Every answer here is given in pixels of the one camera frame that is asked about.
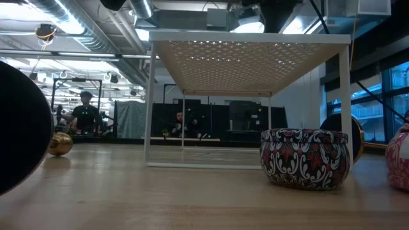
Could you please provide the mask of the grey ceiling box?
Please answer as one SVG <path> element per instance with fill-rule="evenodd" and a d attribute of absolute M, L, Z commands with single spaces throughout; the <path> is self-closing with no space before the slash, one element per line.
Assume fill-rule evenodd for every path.
<path fill-rule="evenodd" d="M 227 14 L 225 9 L 208 8 L 206 25 L 208 27 L 226 27 Z"/>

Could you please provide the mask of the black partition wall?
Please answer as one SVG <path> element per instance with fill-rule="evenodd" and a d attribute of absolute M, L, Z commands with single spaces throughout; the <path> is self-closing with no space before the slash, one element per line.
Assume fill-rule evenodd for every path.
<path fill-rule="evenodd" d="M 260 143 L 261 133 L 268 128 L 287 128 L 288 121 L 284 107 L 267 107 L 260 103 L 233 100 L 226 105 L 214 103 L 202 104 L 195 99 L 177 99 L 174 103 L 155 103 L 151 135 L 162 136 L 162 130 L 168 129 L 171 137 L 171 124 L 176 113 L 182 112 L 185 118 L 191 115 L 199 121 L 196 137 L 185 137 L 194 142 L 204 141 L 224 145 L 256 145 Z"/>

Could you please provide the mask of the grey cloth cover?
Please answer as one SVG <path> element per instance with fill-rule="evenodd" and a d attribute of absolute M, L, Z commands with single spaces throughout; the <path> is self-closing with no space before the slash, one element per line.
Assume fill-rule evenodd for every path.
<path fill-rule="evenodd" d="M 117 137 L 142 139 L 146 124 L 146 104 L 136 101 L 117 103 Z"/>

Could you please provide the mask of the round silver air duct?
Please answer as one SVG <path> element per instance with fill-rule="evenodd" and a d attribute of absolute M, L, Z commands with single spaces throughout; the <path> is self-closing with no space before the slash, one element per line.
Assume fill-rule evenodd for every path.
<path fill-rule="evenodd" d="M 129 0 L 129 4 L 138 19 L 148 19 L 153 15 L 154 7 L 151 0 Z"/>

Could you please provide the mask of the dark floral candle tin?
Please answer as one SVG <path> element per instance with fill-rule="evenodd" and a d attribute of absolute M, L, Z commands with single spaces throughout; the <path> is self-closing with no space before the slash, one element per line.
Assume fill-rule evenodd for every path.
<path fill-rule="evenodd" d="M 275 128 L 261 133 L 263 172 L 274 184 L 300 190 L 334 190 L 350 171 L 348 136 L 342 132 Z"/>

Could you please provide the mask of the pink floral candle tin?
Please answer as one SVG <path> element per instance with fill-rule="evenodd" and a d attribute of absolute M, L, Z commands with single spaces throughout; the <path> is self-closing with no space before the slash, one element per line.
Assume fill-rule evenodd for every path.
<path fill-rule="evenodd" d="M 385 157 L 389 185 L 409 192 L 409 132 L 399 133 L 390 140 Z"/>

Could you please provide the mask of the white perforated shelf riser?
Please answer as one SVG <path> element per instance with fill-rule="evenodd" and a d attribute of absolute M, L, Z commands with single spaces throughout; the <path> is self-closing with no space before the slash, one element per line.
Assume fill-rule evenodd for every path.
<path fill-rule="evenodd" d="M 156 62 L 161 61 L 183 96 L 238 96 L 270 99 L 335 55 L 339 56 L 341 128 L 351 127 L 348 34 L 277 34 L 154 31 L 146 90 L 144 161 L 148 167 L 189 168 L 190 164 L 150 159 Z"/>

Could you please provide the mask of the corrugated silver ceiling duct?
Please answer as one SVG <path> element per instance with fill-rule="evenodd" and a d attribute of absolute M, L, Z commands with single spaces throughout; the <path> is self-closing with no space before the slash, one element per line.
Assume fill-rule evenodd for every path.
<path fill-rule="evenodd" d="M 77 42 L 91 52 L 118 52 L 118 48 L 76 0 L 24 0 L 24 2 L 46 14 L 59 29 L 72 35 Z"/>

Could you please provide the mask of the long ceiling strip light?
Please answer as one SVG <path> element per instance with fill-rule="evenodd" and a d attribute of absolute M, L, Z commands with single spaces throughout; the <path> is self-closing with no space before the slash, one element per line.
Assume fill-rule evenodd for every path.
<path fill-rule="evenodd" d="M 103 58 L 103 59 L 150 59 L 148 54 L 102 54 L 93 52 L 61 52 L 46 50 L 15 50 L 0 49 L 0 54 L 16 54 L 25 56 L 61 56 L 75 58 Z"/>

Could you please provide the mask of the gold candlestick holder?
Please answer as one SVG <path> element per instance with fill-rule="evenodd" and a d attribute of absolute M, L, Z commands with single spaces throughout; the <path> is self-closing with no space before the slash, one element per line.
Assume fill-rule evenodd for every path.
<path fill-rule="evenodd" d="M 0 61 L 0 196 L 36 171 L 53 134 L 53 115 L 41 89 Z"/>
<path fill-rule="evenodd" d="M 352 142 L 353 162 L 356 163 L 363 153 L 381 154 L 387 145 L 364 141 L 364 129 L 357 119 L 351 118 L 352 136 L 349 140 Z M 341 115 L 333 114 L 329 116 L 320 126 L 322 130 L 342 131 Z"/>

